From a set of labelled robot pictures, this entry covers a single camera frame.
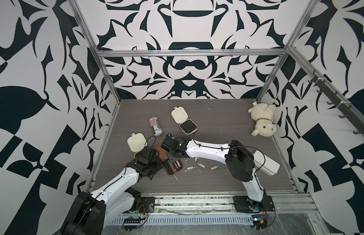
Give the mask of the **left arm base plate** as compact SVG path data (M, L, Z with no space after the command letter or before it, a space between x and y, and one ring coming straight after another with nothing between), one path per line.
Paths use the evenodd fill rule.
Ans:
M130 211L136 211L138 213L150 212L154 210L155 199L155 197L136 198Z

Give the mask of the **cream nail kit case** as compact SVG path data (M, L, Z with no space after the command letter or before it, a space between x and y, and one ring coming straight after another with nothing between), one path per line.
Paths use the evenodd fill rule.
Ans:
M198 125L188 117L184 107L174 107L171 115L185 135L189 136L198 131Z
M133 153L137 153L147 145L147 140L142 133L132 133L127 139L127 144Z

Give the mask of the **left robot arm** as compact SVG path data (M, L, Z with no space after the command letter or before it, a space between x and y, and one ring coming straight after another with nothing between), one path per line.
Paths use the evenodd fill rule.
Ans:
M99 189L81 192L75 198L60 229L62 235L100 235L120 214L138 207L141 193L131 187L141 178L153 176L163 168L159 152L144 147L115 178Z

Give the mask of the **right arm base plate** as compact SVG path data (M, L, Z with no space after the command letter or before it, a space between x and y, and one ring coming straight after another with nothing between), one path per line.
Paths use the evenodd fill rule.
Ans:
M233 204L237 212L242 213L262 213L262 212L274 212L275 204L273 199L264 194L261 202L257 202L249 199L247 196L234 196Z

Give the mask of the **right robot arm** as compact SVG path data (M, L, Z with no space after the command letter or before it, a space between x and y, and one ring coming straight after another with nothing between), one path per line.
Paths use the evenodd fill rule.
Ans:
M171 162L181 158L203 158L225 164L231 176L242 182L251 203L262 203L265 192L255 169L254 156L239 141L211 144L168 134L161 144Z

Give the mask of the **brown nail kit case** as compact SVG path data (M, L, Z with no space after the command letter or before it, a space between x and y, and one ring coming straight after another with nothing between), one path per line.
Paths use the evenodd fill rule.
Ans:
M161 159L163 168L168 176L175 176L177 173L181 172L184 168L183 163L180 160L171 162L168 158L167 152L161 147L163 141L159 141L155 145L155 149L159 152L159 158Z

